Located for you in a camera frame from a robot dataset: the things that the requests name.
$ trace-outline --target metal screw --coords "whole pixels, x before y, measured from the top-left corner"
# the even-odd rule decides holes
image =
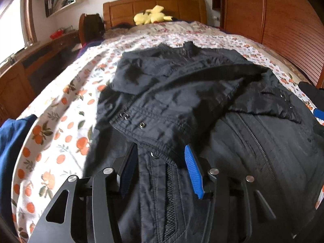
[[[254,177],[252,175],[248,175],[246,178],[245,178],[249,183],[253,183],[254,182]]]
[[[153,153],[151,153],[151,156],[152,156],[153,158],[155,158],[155,159],[158,159],[158,157],[155,156]]]
[[[77,176],[76,175],[71,175],[71,176],[69,176],[69,178],[67,180],[69,182],[74,182],[75,180],[77,180]]]
[[[113,168],[108,167],[108,168],[103,170],[103,173],[106,174],[106,175],[110,175],[113,171],[114,171]]]
[[[217,168],[211,168],[209,170],[210,174],[212,175],[218,175],[219,174],[219,170]]]

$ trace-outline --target blue cloth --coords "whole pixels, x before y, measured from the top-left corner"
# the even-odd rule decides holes
[[[78,59],[79,57],[81,57],[87,51],[88,48],[99,46],[99,45],[101,45],[101,43],[103,41],[104,41],[104,39],[99,39],[99,40],[96,40],[96,41],[92,41],[92,42],[87,43],[84,47],[82,47],[80,49],[80,51],[79,51],[76,59]]]
[[[314,109],[314,116],[316,118],[324,120],[324,111],[321,111],[319,109]]]
[[[0,215],[16,233],[11,211],[11,181],[17,157],[37,117],[7,119],[0,128]]]

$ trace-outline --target red object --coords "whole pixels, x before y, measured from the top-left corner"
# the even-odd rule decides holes
[[[50,38],[51,38],[51,39],[58,38],[58,37],[60,37],[61,35],[63,35],[63,33],[64,33],[64,30],[58,30],[58,31],[55,31],[53,34],[50,35]]]

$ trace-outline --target jacket zipper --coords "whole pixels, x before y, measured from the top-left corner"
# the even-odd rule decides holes
[[[282,193],[282,190],[279,186],[279,183],[276,179],[276,176],[274,174],[274,171],[273,171],[273,168],[271,166],[271,163],[270,163],[270,160],[269,160],[269,157],[268,155],[266,154],[265,150],[263,149],[263,147],[261,146],[260,142],[258,141],[257,137],[255,137],[254,133],[252,132],[252,130],[250,129],[250,127],[246,124],[246,122],[243,120],[243,118],[241,117],[241,115],[239,115],[237,112],[236,112],[236,115],[238,116],[238,118],[241,120],[241,122],[243,123],[243,125],[245,126],[245,128],[248,130],[248,132],[251,134],[252,138],[254,139],[255,143],[258,145],[266,163],[267,163],[267,166],[268,166],[268,169],[270,170],[271,172],[271,175],[272,175],[272,178],[273,178],[273,181],[275,182],[276,184],[276,190],[278,192],[278,195],[281,199],[281,201],[284,203],[284,207],[282,208],[283,211],[286,211],[286,209],[288,208],[288,204],[283,196],[283,193]]]
[[[243,118],[241,117],[241,115],[239,115],[237,112],[236,112],[236,115],[239,117],[239,119],[241,120],[241,122],[243,123],[243,125],[245,126],[245,128],[247,128],[248,132],[251,134],[252,138],[254,139],[254,141],[256,142],[256,144],[258,145],[266,163],[267,163],[267,166],[268,166],[268,169],[270,170],[271,172],[271,175],[272,175],[272,178],[273,180],[277,183],[277,180],[276,180],[276,176],[274,175],[274,171],[273,171],[273,168],[270,164],[270,160],[269,160],[269,157],[268,155],[266,154],[266,152],[264,151],[263,147],[261,146],[260,142],[258,141],[257,137],[255,137],[254,133],[251,131],[250,127],[245,123],[245,121],[243,120]]]

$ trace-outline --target black metal bracket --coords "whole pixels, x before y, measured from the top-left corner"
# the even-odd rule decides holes
[[[200,243],[227,243],[230,200],[236,202],[240,215],[239,242],[293,242],[287,220],[275,215],[262,195],[264,189],[253,176],[230,177],[211,166],[207,159],[197,156],[190,145],[189,149],[201,176],[202,199],[210,201]]]
[[[69,176],[37,222],[29,243],[121,243],[113,198],[127,193],[136,163],[133,143],[112,167],[88,178]]]

